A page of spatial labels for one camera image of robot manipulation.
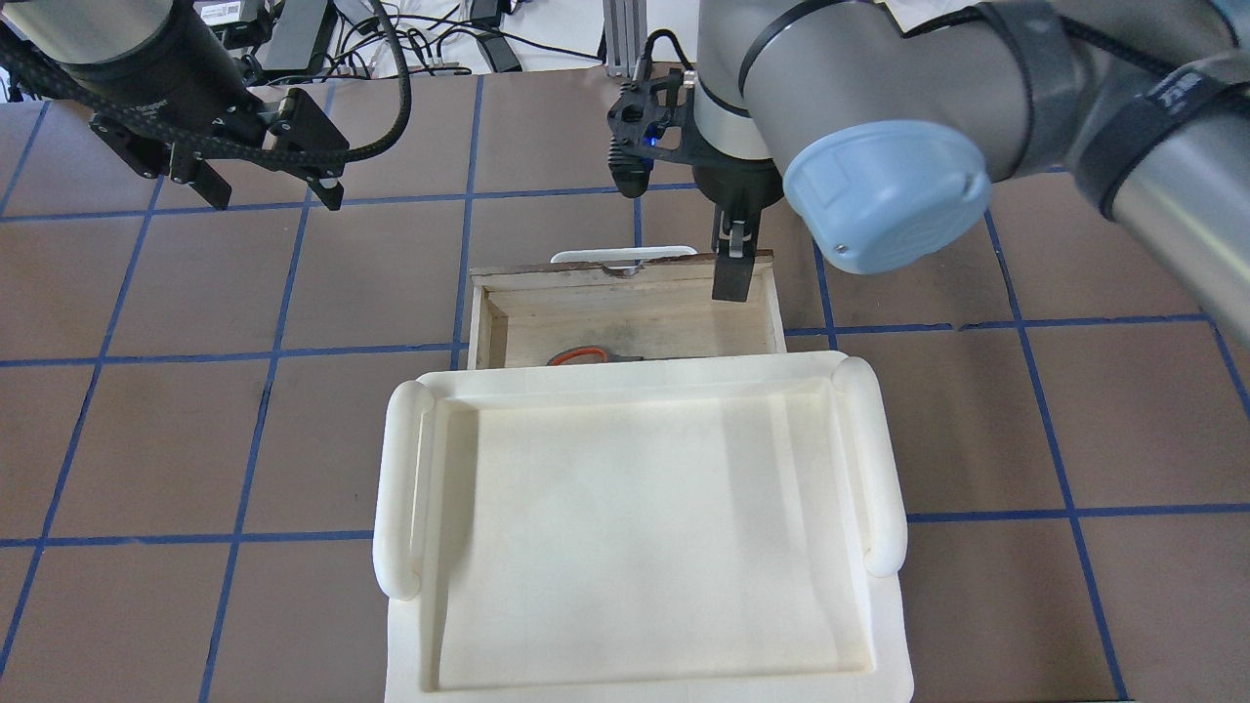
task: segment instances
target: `white plastic bin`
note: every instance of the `white plastic bin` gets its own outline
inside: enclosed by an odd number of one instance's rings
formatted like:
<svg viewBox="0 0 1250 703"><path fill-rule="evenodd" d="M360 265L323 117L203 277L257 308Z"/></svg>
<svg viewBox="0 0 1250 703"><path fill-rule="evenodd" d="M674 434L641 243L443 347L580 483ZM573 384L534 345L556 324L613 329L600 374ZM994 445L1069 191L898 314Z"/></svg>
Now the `white plastic bin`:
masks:
<svg viewBox="0 0 1250 703"><path fill-rule="evenodd" d="M386 700L906 702L905 550L861 359L426 374L386 415Z"/></svg>

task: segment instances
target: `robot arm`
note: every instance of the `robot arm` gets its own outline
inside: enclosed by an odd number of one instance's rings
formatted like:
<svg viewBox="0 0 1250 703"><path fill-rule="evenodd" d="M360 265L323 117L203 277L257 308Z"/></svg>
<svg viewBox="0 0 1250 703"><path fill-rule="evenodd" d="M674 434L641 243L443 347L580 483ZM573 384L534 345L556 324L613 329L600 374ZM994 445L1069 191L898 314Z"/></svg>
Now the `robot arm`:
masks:
<svg viewBox="0 0 1250 703"><path fill-rule="evenodd" d="M1250 54L1238 49L1250 3L1004 0L906 34L858 1L701 10L690 106L628 85L609 123L644 164L670 156L646 138L671 115L682 141L698 133L732 160L718 168L740 181L756 169L736 190L709 188L708 160L679 149L726 213L720 231L758 221L780 179L832 265L878 273L960 236L991 181L1064 164L1250 344ZM621 119L629 108L646 115Z"/></svg>
<svg viewBox="0 0 1250 703"><path fill-rule="evenodd" d="M276 103L249 93L189 0L8 0L0 3L5 18L54 63L2 24L0 63L94 108L91 130L142 178L168 175L225 209L230 185L208 161L244 159L308 181L338 209L344 166L394 145L411 106L395 28L378 0L370 5L395 54L400 114L386 135L356 149L304 90Z"/></svg>

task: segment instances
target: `gray robot arm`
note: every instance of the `gray robot arm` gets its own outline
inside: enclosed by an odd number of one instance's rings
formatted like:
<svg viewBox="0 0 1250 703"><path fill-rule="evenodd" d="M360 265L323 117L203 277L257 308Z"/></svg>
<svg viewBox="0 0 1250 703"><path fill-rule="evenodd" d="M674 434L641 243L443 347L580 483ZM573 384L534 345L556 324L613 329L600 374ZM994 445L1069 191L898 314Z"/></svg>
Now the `gray robot arm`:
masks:
<svg viewBox="0 0 1250 703"><path fill-rule="evenodd" d="M1064 164L1250 345L1250 3L1002 0L909 35L869 3L700 10L700 136L771 159L832 265L906 265Z"/></svg>

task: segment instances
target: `black strap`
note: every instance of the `black strap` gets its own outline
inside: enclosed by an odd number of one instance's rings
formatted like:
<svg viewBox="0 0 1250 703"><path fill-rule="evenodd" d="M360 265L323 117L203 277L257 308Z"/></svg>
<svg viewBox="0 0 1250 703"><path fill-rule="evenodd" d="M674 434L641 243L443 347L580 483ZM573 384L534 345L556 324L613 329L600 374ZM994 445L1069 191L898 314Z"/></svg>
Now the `black strap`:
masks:
<svg viewBox="0 0 1250 703"><path fill-rule="evenodd" d="M975 8L1015 56L1029 99L1028 133L1011 175L1045 170L1062 159L1078 124L1080 84L1064 25L1048 0Z"/></svg>
<svg viewBox="0 0 1250 703"><path fill-rule="evenodd" d="M1094 135L1076 165L1076 185L1112 220L1111 204L1132 169L1208 104L1250 84L1250 54L1229 51L1172 71L1138 95Z"/></svg>
<svg viewBox="0 0 1250 703"><path fill-rule="evenodd" d="M750 49L746 50L746 55L742 58L742 68L738 71L738 91L742 93L742 90L746 89L746 76L751 73L751 66L755 65L755 60L760 58L760 51L764 51L764 48L768 46L770 41L776 39L779 34L785 31L786 28L815 13L816 10L824 10L825 8L839 3L858 1L859 0L804 0L782 13L780 18L769 23L769 26L764 28L764 31L755 38L755 41L751 43Z"/></svg>

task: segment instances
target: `white label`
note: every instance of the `white label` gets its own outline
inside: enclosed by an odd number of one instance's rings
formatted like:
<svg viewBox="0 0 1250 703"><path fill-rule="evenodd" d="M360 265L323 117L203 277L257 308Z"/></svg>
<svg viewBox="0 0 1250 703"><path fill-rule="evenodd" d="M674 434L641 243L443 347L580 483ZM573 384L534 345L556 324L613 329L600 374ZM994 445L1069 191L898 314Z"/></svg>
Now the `white label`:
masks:
<svg viewBox="0 0 1250 703"><path fill-rule="evenodd" d="M209 26L236 23L242 19L242 3L221 3L200 8L200 19Z"/></svg>

